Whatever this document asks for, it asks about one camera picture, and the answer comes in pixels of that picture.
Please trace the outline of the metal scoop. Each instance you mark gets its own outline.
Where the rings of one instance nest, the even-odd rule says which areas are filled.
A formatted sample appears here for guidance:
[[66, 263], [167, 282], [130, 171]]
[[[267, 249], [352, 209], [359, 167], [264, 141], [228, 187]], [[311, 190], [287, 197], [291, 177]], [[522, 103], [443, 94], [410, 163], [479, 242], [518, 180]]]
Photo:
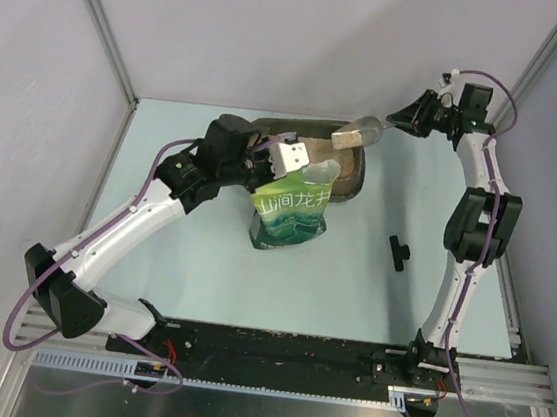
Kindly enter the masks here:
[[381, 140], [385, 130], [392, 126], [376, 117], [360, 117], [331, 133], [331, 144], [335, 150], [366, 148]]

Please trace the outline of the green litter bag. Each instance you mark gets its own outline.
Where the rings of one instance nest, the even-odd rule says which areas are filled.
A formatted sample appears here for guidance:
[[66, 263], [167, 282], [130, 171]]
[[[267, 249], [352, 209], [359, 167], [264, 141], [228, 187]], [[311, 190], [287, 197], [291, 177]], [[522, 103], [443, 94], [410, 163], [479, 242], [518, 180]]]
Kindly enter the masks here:
[[249, 228], [252, 246], [278, 249], [305, 243], [327, 229], [324, 211], [340, 175], [334, 160], [311, 164], [251, 194], [255, 206]]

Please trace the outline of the black bag clip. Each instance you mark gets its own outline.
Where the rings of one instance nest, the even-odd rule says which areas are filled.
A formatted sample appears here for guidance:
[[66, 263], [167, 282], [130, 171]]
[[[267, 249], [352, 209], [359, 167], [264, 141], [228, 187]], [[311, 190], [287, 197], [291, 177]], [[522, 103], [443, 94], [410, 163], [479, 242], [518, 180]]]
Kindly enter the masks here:
[[411, 259], [410, 247], [408, 244], [403, 244], [397, 235], [390, 236], [389, 239], [394, 270], [401, 273], [405, 269], [405, 261]]

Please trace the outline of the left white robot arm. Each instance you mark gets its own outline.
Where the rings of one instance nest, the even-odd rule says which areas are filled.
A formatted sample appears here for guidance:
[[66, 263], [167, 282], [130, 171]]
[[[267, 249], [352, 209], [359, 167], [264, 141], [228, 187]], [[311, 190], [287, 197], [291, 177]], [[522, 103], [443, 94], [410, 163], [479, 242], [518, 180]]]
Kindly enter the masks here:
[[98, 225], [47, 249], [36, 243], [24, 256], [29, 295], [68, 339], [101, 329], [129, 337], [140, 353], [164, 343], [158, 311], [143, 299], [100, 294], [105, 273], [157, 230], [218, 195], [221, 188], [248, 190], [273, 179], [268, 135], [231, 114], [208, 125], [203, 137], [166, 144], [141, 189]]

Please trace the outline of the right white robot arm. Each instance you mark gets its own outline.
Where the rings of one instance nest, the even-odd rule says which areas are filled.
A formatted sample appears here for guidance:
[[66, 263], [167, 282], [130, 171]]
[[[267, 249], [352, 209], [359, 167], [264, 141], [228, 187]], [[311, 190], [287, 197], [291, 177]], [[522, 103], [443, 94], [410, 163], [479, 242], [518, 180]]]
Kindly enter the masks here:
[[492, 88], [468, 83], [455, 100], [452, 75], [440, 83], [438, 91], [426, 90], [387, 120], [415, 137], [445, 135], [462, 164], [465, 192], [444, 230], [447, 262], [435, 304], [404, 354], [374, 359], [372, 377], [378, 383], [430, 388], [446, 382], [457, 368], [461, 325], [476, 287], [506, 252], [522, 212], [522, 199], [503, 181], [495, 153], [497, 132], [487, 121]]

